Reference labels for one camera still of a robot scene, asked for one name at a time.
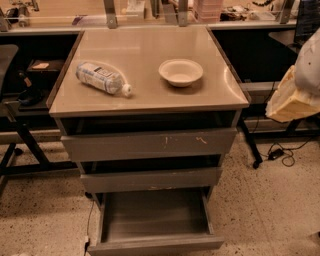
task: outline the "power cord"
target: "power cord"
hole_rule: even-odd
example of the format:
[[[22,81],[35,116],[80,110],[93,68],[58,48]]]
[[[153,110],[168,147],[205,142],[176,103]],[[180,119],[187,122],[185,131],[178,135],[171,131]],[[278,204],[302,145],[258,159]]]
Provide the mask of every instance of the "power cord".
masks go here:
[[[295,148],[285,148],[283,147],[280,143],[273,143],[271,145],[271,147],[269,148],[269,151],[268,151],[268,160],[276,160],[278,159],[279,157],[283,156],[284,157],[282,158],[281,162],[284,166],[287,166],[287,167],[292,167],[294,164],[295,164],[295,159],[293,157],[293,151],[294,150],[298,150],[298,149],[301,149],[302,147],[304,147],[308,142],[310,142],[310,140],[312,140],[313,138],[315,138],[317,136],[312,136],[310,137],[309,139],[307,139],[303,144],[301,144],[300,146],[298,147],[295,147]]]
[[[93,205],[94,205],[94,200],[92,200],[92,204],[91,204],[91,209],[90,209],[90,213],[89,213],[89,217],[88,217],[88,222],[87,222],[87,234],[85,236],[85,242],[84,242],[84,256],[86,255],[86,252],[88,250],[88,247],[90,245],[90,238],[89,238],[89,224],[90,224],[90,219],[91,219],[91,214],[92,214],[92,210],[93,210]]]

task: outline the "drawer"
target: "drawer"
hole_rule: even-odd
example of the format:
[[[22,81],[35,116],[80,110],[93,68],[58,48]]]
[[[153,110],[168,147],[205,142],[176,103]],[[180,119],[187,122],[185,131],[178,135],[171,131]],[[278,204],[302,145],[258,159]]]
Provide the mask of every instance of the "drawer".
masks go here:
[[[75,135],[61,138],[72,161],[195,156],[229,152],[235,128]]]
[[[213,187],[222,168],[218,156],[175,157],[82,163],[89,193]]]
[[[201,189],[107,193],[92,256],[146,255],[218,249]]]

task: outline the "bottom drawer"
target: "bottom drawer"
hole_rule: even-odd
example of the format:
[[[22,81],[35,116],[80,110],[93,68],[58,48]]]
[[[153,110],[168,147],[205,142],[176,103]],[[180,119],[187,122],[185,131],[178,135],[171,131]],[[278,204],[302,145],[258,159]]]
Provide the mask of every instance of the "bottom drawer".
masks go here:
[[[104,194],[92,256],[180,253],[219,248],[201,189]]]

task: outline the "cabinet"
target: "cabinet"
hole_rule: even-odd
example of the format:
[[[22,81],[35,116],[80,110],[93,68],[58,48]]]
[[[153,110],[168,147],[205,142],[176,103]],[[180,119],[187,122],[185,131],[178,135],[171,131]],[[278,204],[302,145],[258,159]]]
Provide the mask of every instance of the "cabinet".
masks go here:
[[[91,255],[208,250],[223,243],[207,201],[248,101],[211,36],[203,26],[85,31],[50,115],[101,210]],[[168,58],[197,61],[203,78],[172,87],[158,74]],[[112,63],[134,95],[82,85],[75,70],[84,60]]]

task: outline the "plastic bottle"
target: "plastic bottle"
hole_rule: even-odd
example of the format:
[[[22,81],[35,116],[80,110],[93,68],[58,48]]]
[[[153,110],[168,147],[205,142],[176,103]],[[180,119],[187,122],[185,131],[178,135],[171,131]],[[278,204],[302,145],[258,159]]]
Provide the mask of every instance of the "plastic bottle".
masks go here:
[[[122,93],[125,97],[131,96],[131,85],[127,84],[118,72],[83,62],[77,66],[76,76],[82,83],[92,85],[109,94]]]

